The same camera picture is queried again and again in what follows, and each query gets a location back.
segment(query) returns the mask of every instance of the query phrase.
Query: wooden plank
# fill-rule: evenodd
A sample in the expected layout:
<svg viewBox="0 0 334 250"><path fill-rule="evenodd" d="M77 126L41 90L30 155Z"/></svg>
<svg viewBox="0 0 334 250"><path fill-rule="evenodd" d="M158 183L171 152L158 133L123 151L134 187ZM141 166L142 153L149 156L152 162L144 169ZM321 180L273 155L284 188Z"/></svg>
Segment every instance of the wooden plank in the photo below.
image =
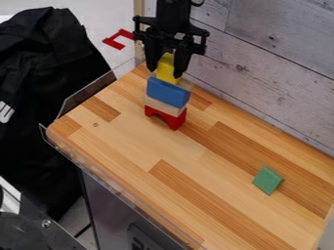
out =
<svg viewBox="0 0 334 250"><path fill-rule="evenodd" d="M220 97L250 106L262 118L271 118L278 127L287 127L300 139L334 155L334 81L198 25L211 32L207 57L194 56L188 74L205 82L203 87L218 90Z"/></svg>
<svg viewBox="0 0 334 250"><path fill-rule="evenodd" d="M172 131L145 116L146 76L141 66L94 96L113 119L80 105L48 137L194 249L311 249L334 202L334 159L198 87ZM63 133L68 118L80 127ZM285 178L271 196L252 185L264 165Z"/></svg>
<svg viewBox="0 0 334 250"><path fill-rule="evenodd" d="M231 0L206 0L200 8L192 7L191 17L224 30L229 16L230 2ZM145 15L155 17L155 8L156 0L146 0Z"/></svg>
<svg viewBox="0 0 334 250"><path fill-rule="evenodd" d="M227 33L333 79L334 13L311 2L234 0Z"/></svg>

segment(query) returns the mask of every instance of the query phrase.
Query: white block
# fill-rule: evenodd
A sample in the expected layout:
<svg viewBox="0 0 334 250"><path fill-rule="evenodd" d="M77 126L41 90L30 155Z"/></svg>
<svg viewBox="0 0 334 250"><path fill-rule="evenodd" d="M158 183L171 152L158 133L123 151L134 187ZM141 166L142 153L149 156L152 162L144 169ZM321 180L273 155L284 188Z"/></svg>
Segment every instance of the white block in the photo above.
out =
<svg viewBox="0 0 334 250"><path fill-rule="evenodd" d="M164 113L167 113L169 115L172 115L174 117L179 117L180 114L185 110L185 108L187 106L185 104L182 108L177 108L177 107L174 107L172 105L163 103L159 100L148 97L148 96L145 96L144 103L145 103L145 105L153 107L157 110L160 110L160 111L162 111Z"/></svg>

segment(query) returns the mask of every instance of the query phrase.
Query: toy block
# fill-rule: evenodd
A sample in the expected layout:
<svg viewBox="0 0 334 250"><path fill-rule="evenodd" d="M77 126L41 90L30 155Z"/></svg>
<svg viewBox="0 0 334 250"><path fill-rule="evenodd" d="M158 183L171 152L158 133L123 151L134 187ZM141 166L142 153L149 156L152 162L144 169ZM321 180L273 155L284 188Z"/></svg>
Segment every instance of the toy block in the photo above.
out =
<svg viewBox="0 0 334 250"><path fill-rule="evenodd" d="M161 57L156 69L156 78L171 84L179 82L181 77L174 77L174 54L165 53Z"/></svg>
<svg viewBox="0 0 334 250"><path fill-rule="evenodd" d="M160 110L157 110L153 107L150 107L148 105L145 106L145 115L148 117L153 116L154 114L159 115L161 118L163 118L167 124L169 125L169 128L171 130L178 130L186 121L186 115L187 115L187 109L180 114L179 117L174 117L172 115L169 115L167 113L164 113Z"/></svg>
<svg viewBox="0 0 334 250"><path fill-rule="evenodd" d="M151 97L148 97L148 96L145 96L144 103L145 103L145 105L153 107L154 109L160 110L160 111L162 111L164 113L167 113L169 115L172 115L174 117L179 117L180 114L186 108L186 105L184 105L184 107L182 107L182 108L177 108L177 107L174 107L172 105L163 103L163 102L161 102L157 99L153 99Z"/></svg>
<svg viewBox="0 0 334 250"><path fill-rule="evenodd" d="M156 77L156 72L151 73L149 77L157 78ZM185 78L181 77L180 81L176 84L176 86L178 86L181 89L184 89L184 90L187 90L187 91L191 92L193 87L194 87L194 84L192 82L186 80Z"/></svg>
<svg viewBox="0 0 334 250"><path fill-rule="evenodd" d="M264 167L255 177L253 184L268 195L271 195L284 179L273 169Z"/></svg>
<svg viewBox="0 0 334 250"><path fill-rule="evenodd" d="M153 99L177 108L183 108L190 98L189 91L153 77L148 79L146 93Z"/></svg>

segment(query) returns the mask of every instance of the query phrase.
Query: black cable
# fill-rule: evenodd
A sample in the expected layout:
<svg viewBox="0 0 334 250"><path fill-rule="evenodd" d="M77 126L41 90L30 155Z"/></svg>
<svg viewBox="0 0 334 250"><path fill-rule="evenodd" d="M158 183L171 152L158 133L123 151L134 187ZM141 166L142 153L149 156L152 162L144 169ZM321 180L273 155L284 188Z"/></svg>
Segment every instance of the black cable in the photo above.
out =
<svg viewBox="0 0 334 250"><path fill-rule="evenodd" d="M86 230L88 230L91 227L91 224L87 225L85 228L83 228L82 230L80 230L77 234L74 235L74 238L78 238L79 236L81 236Z"/></svg>
<svg viewBox="0 0 334 250"><path fill-rule="evenodd" d="M2 207L2 202L4 201L4 190L0 186L0 208Z"/></svg>
<svg viewBox="0 0 334 250"><path fill-rule="evenodd" d="M202 0L202 2L200 2L200 3L195 3L195 2L193 2L193 0L188 0L188 1L194 7L201 7L205 3L206 0Z"/></svg>

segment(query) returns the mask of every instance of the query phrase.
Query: gray panel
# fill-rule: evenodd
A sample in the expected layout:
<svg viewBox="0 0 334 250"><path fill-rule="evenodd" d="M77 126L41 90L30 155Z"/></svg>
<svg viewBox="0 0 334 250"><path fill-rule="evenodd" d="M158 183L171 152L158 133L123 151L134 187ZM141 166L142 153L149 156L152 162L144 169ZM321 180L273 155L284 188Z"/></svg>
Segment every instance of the gray panel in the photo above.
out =
<svg viewBox="0 0 334 250"><path fill-rule="evenodd" d="M227 33L334 78L334 13L309 2L234 0Z"/></svg>

